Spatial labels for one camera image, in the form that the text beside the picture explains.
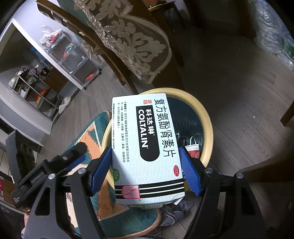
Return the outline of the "white Coltalin medicine box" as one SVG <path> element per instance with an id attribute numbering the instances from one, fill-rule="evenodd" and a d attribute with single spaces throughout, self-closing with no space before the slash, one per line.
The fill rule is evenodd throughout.
<path id="1" fill-rule="evenodd" d="M 185 195 L 176 134 L 165 93 L 112 99 L 116 201 L 161 207 Z"/>

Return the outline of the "trash pile inside bin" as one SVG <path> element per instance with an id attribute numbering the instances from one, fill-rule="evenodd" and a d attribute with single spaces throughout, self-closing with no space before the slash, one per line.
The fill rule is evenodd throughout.
<path id="1" fill-rule="evenodd" d="M 200 159 L 203 149 L 203 134 L 196 133 L 192 136 L 176 134 L 178 147 L 185 147 L 192 158 Z"/>

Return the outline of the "teal and beige printed mat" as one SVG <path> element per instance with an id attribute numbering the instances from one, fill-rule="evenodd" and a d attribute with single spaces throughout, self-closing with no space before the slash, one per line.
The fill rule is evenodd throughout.
<path id="1" fill-rule="evenodd" d="M 87 167 L 92 159 L 102 154 L 102 139 L 110 121 L 110 113 L 97 115 L 70 144 L 79 142 L 87 145 L 86 159 L 71 171 Z M 143 210 L 137 207 L 117 204 L 115 191 L 107 179 L 101 190 L 90 198 L 94 212 L 107 238 L 161 238 L 159 227 L 162 214 L 158 209 Z"/>

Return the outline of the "white slippers on floor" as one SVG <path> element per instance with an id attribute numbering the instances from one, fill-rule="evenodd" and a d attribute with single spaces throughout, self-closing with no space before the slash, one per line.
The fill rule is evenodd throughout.
<path id="1" fill-rule="evenodd" d="M 62 103 L 59 106 L 59 109 L 58 109 L 58 112 L 59 112 L 60 115 L 65 111 L 65 109 L 68 107 L 70 102 L 71 102 L 71 97 L 65 97 L 64 98 L 64 103 Z"/>

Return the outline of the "grey plastic drawer cart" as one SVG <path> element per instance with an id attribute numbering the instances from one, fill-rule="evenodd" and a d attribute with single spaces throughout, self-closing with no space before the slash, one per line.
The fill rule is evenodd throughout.
<path id="1" fill-rule="evenodd" d="M 84 89 L 101 74 L 101 60 L 90 57 L 73 43 L 65 33 L 60 33 L 46 51 Z"/>

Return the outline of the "lace embroidered tablecloth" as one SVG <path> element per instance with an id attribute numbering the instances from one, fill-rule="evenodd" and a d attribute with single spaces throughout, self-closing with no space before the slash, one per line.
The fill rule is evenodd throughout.
<path id="1" fill-rule="evenodd" d="M 59 6 L 91 27 L 137 78 L 151 83 L 172 57 L 168 37 L 156 24 L 132 16 L 129 1 L 59 1 Z"/>

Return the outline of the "clear plastic water bottles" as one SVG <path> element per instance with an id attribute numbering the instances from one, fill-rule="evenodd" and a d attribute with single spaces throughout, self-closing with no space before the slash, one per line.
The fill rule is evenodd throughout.
<path id="1" fill-rule="evenodd" d="M 293 70 L 293 38 L 276 11 L 267 1 L 248 1 L 256 32 L 255 43 L 264 51 L 277 55 Z"/>

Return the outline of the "wooden dining chair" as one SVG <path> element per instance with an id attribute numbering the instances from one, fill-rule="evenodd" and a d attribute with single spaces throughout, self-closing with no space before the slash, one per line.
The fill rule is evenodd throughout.
<path id="1" fill-rule="evenodd" d="M 129 2 L 135 7 L 132 11 L 132 16 L 141 17 L 159 26 L 151 16 L 151 13 L 148 11 L 143 1 Z M 36 3 L 38 10 L 42 14 L 57 21 L 82 38 L 89 46 L 88 48 L 91 53 L 101 55 L 122 85 L 127 85 L 133 94 L 138 93 L 134 81 L 145 82 L 139 80 L 113 51 L 105 47 L 99 36 L 91 27 L 85 25 L 75 16 L 69 14 L 61 8 L 59 4 L 55 5 L 50 1 L 37 1 Z M 181 90 L 184 88 L 173 55 L 168 65 L 156 76 L 156 78 L 151 83 L 145 84 L 150 84 L 155 88 L 177 88 Z"/>

